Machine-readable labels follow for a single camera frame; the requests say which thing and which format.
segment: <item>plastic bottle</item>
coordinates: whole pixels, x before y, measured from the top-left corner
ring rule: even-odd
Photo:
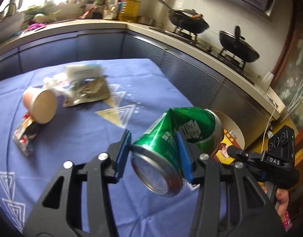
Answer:
[[[122,5],[122,11],[119,14],[119,20],[135,23],[138,17],[140,1],[125,0]]]

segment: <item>green soda can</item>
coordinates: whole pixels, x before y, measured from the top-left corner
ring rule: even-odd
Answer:
[[[163,113],[131,147],[131,164],[140,180],[166,197],[182,188],[182,172],[175,133],[197,144],[200,151],[214,155],[224,138],[220,119],[202,108],[171,108]]]

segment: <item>gas stove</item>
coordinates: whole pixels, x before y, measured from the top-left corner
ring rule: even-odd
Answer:
[[[238,61],[235,58],[235,55],[230,56],[226,52],[226,50],[223,48],[219,53],[216,53],[212,51],[212,47],[207,47],[201,43],[198,42],[198,36],[192,33],[186,33],[182,29],[176,28],[174,32],[170,32],[161,28],[155,28],[150,27],[151,30],[160,32],[162,34],[165,34],[167,36],[170,36],[172,38],[178,39],[181,42],[187,43],[194,48],[197,48],[201,50],[202,52],[206,53],[207,55],[212,56],[213,58],[217,59],[221,63],[225,64],[227,67],[231,68],[233,71],[235,71],[237,74],[242,76],[244,79],[246,79],[249,83],[254,85],[254,82],[251,80],[252,77],[249,76],[247,72],[244,71],[244,68],[246,66],[245,61]]]

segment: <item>bottle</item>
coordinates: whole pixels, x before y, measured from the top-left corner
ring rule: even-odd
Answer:
[[[119,0],[107,0],[106,10],[103,14],[104,20],[113,20],[117,17],[119,8]]]
[[[140,1],[138,0],[125,0],[119,14],[119,20],[135,23],[138,17],[139,6]]]
[[[86,12],[86,7],[87,7],[87,1],[86,0],[81,0],[81,6],[79,8],[79,15],[82,16]]]

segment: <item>wooden handle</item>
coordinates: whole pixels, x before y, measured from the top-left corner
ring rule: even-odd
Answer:
[[[191,19],[195,20],[195,19],[201,18],[202,16],[203,16],[202,14],[196,14],[196,15],[192,16]]]

